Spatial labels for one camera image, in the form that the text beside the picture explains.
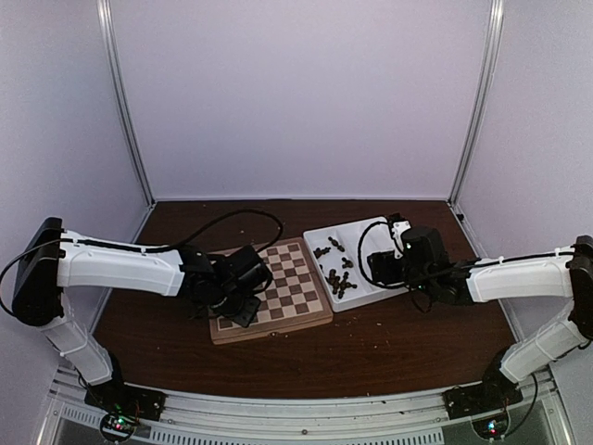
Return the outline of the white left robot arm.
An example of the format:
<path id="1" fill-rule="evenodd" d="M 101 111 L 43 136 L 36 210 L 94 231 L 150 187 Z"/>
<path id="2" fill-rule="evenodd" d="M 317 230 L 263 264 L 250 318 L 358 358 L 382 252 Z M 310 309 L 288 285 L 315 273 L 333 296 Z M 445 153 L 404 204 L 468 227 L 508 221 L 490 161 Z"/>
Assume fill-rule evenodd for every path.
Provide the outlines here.
<path id="1" fill-rule="evenodd" d="M 186 298 L 247 327 L 259 309 L 259 293 L 272 283 L 259 253 L 252 246 L 207 253 L 188 240 L 164 246 L 117 243 L 66 230 L 61 219 L 48 218 L 6 265 L 17 274 L 12 300 L 1 307 L 44 332 L 98 398 L 123 412 L 133 402 L 132 389 L 122 383 L 116 358 L 76 320 L 65 290 L 96 286 Z"/>

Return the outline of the dark chess pawn middle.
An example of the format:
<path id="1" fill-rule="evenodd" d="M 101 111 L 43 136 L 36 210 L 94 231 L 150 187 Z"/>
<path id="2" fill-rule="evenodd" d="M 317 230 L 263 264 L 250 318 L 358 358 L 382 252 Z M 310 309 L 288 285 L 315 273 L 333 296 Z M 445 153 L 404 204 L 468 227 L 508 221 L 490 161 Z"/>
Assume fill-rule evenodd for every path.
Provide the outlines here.
<path id="1" fill-rule="evenodd" d="M 348 259 L 348 258 L 346 258 L 346 257 L 343 257 L 341 259 L 341 261 L 342 261 L 342 268 L 343 269 L 352 269 L 354 267 L 353 261 L 350 260 L 350 259 Z"/>

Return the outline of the white plastic divided tray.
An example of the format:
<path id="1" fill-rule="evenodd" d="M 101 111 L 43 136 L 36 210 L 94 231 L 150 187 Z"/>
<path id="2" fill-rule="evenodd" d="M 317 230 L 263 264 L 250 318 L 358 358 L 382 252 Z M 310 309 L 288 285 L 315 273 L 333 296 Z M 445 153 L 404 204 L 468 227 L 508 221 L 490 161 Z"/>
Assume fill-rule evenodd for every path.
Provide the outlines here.
<path id="1" fill-rule="evenodd" d="M 328 241 L 331 236 L 345 248 L 344 252 L 333 247 Z M 328 294 L 328 299 L 334 312 L 344 312 L 367 304 L 404 294 L 407 288 L 381 288 L 370 283 L 371 271 L 367 265 L 367 256 L 379 251 L 395 249 L 390 237 L 385 216 L 366 220 L 342 223 L 303 233 L 306 246 L 311 254 L 317 272 L 322 277 L 322 285 Z M 315 248 L 330 247 L 328 254 L 316 260 L 313 254 Z M 343 269 L 341 259 L 346 257 L 353 261 L 352 269 Z M 356 284 L 356 289 L 348 289 L 342 299 L 333 295 L 325 278 L 331 269 L 336 269 L 339 275 L 349 272 L 348 280 Z"/>

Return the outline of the aluminium front rail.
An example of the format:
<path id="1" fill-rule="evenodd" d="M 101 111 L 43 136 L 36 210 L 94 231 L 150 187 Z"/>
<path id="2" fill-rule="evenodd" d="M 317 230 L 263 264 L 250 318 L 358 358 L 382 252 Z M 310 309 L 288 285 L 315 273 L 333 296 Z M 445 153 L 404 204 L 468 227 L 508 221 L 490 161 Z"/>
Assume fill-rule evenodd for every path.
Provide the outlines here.
<path id="1" fill-rule="evenodd" d="M 141 420 L 122 444 L 575 444 L 550 371 L 528 379 L 524 400 L 507 408 L 452 419 L 439 388 L 399 395 L 319 400 L 242 399 L 160 389 L 157 421 Z M 99 432 L 105 415 L 84 403 L 77 374 L 60 365 L 51 383 L 33 444 L 108 444 Z M 510 417 L 503 440 L 474 430 L 486 417 Z"/>

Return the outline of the dark chess king lying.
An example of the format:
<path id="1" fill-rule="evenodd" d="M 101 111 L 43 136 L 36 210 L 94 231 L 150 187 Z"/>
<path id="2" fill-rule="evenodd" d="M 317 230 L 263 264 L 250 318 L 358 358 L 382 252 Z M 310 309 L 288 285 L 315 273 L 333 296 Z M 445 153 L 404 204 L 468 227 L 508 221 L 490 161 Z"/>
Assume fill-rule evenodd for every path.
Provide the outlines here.
<path id="1" fill-rule="evenodd" d="M 326 248 L 315 248 L 313 251 L 314 257 L 316 260 L 320 259 L 322 256 L 328 254 L 330 252 L 331 248 L 330 247 L 326 247 Z"/>

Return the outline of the dark chess queen lying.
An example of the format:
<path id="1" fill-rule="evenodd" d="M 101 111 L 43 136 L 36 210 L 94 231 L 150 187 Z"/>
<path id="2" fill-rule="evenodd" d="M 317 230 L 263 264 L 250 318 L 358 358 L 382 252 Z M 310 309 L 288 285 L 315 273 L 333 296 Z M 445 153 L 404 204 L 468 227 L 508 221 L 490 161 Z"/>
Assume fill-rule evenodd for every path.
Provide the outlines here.
<path id="1" fill-rule="evenodd" d="M 325 278 L 331 288 L 332 294 L 337 296 L 338 299 L 342 299 L 348 289 L 356 289 L 358 287 L 356 284 L 351 283 L 348 278 L 349 272 L 339 275 L 336 269 L 331 269 L 329 275 Z"/>

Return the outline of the aluminium frame post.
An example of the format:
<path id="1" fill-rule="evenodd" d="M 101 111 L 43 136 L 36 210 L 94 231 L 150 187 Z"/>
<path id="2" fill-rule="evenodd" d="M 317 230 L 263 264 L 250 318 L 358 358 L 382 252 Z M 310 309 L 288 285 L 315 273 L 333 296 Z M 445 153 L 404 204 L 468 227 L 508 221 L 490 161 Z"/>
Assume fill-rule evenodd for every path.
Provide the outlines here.
<path id="1" fill-rule="evenodd" d="M 149 184 L 145 164 L 138 146 L 137 136 L 132 121 L 132 113 L 125 91 L 111 2 L 108 0 L 97 0 L 96 7 L 125 145 L 130 155 L 132 169 L 140 185 L 145 204 L 148 208 L 151 208 L 156 204 L 156 200 Z"/>
<path id="2" fill-rule="evenodd" d="M 503 0 L 492 0 L 490 2 L 485 45 L 472 112 L 464 138 L 460 162 L 448 196 L 448 204 L 451 208 L 459 206 L 462 188 L 470 170 L 473 153 L 477 147 L 479 133 L 486 113 L 486 103 L 498 62 L 504 27 L 504 11 L 505 2 Z"/>

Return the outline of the wooden chess board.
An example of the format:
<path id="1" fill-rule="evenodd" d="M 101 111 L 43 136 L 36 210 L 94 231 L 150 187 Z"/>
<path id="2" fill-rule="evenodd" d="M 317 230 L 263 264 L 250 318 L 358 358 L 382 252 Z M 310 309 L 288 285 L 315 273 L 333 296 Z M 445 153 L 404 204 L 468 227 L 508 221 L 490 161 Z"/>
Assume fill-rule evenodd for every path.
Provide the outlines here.
<path id="1" fill-rule="evenodd" d="M 242 327 L 227 318 L 209 321 L 210 338 L 219 346 L 329 324 L 334 319 L 326 292 L 304 240 L 280 241 L 261 252 L 273 280 L 258 295 L 260 305 L 254 320 Z"/>

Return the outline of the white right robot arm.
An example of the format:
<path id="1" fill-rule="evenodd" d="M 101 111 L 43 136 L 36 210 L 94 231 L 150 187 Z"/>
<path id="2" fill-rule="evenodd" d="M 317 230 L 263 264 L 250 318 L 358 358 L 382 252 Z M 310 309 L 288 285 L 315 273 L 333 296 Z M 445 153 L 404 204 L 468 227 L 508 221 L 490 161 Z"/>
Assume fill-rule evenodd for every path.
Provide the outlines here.
<path id="1" fill-rule="evenodd" d="M 534 334 L 502 351 L 475 389 L 475 401 L 494 409 L 511 388 L 534 371 L 592 340 L 592 238 L 551 252 L 453 263 L 432 227 L 387 224 L 398 262 L 393 282 L 372 280 L 384 289 L 418 290 L 431 302 L 469 306 L 491 300 L 563 298 L 564 308 Z"/>

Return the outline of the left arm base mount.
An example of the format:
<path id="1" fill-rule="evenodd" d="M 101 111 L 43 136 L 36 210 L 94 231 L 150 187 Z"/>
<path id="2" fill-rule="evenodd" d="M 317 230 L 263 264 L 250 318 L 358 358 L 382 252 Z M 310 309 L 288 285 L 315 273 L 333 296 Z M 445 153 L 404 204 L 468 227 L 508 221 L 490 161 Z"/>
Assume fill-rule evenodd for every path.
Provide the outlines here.
<path id="1" fill-rule="evenodd" d="M 158 421 L 164 409 L 166 394 L 159 390 L 126 384 L 120 368 L 102 384 L 86 384 L 84 402 L 106 413 L 120 414 L 132 420 Z"/>

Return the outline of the left aluminium frame post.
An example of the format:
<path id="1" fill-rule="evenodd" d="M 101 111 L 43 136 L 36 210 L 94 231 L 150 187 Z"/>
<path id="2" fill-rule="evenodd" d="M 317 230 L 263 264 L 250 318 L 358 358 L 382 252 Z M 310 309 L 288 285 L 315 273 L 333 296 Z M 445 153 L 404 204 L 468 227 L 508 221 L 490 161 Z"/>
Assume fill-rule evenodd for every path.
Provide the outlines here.
<path id="1" fill-rule="evenodd" d="M 145 204 L 148 208 L 151 208 L 156 204 L 156 200 L 149 184 L 145 164 L 138 146 L 137 136 L 132 121 L 132 113 L 125 91 L 111 2 L 108 0 L 97 0 L 96 7 L 125 145 L 130 155 L 132 169 L 140 185 Z"/>

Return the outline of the right aluminium frame post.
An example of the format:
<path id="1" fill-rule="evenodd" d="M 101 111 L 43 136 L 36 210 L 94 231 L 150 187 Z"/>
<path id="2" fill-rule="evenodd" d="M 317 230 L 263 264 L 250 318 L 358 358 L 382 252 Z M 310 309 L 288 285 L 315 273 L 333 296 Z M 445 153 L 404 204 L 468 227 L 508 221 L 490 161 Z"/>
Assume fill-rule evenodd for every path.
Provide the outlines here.
<path id="1" fill-rule="evenodd" d="M 485 45 L 472 112 L 464 138 L 460 162 L 448 196 L 448 204 L 451 208 L 459 206 L 462 188 L 470 170 L 473 153 L 477 147 L 479 133 L 486 113 L 486 103 L 498 62 L 504 27 L 504 11 L 505 2 L 503 0 L 492 0 L 490 2 Z"/>

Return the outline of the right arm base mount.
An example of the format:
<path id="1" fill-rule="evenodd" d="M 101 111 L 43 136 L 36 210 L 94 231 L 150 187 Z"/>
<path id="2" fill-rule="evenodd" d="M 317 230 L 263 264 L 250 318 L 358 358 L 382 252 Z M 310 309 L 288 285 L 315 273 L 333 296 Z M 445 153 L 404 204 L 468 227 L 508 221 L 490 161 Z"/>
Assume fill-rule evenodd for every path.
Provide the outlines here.
<path id="1" fill-rule="evenodd" d="M 500 370 L 487 370 L 480 383 L 454 387 L 443 393 L 450 420 L 488 413 L 519 403 L 524 396 L 518 384 Z"/>

